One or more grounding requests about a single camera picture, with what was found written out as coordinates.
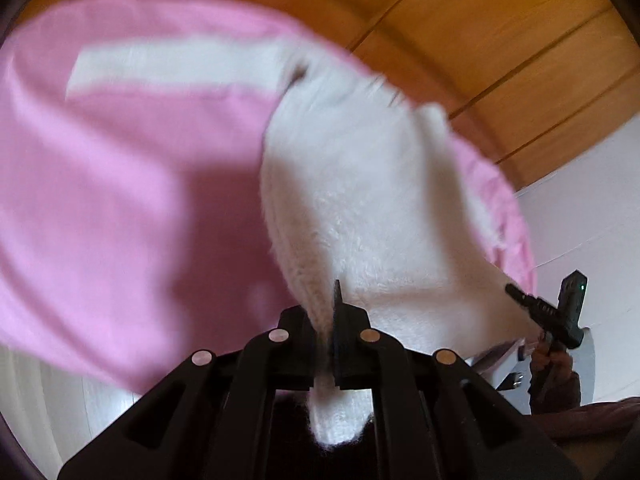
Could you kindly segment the person's right hand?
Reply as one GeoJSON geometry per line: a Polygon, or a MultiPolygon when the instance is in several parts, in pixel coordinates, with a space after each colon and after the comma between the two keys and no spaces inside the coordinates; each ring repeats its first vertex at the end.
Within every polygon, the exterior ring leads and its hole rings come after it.
{"type": "Polygon", "coordinates": [[[529,368],[532,380],[528,392],[536,398],[570,380],[573,358],[562,344],[541,341],[530,356],[529,368]]]}

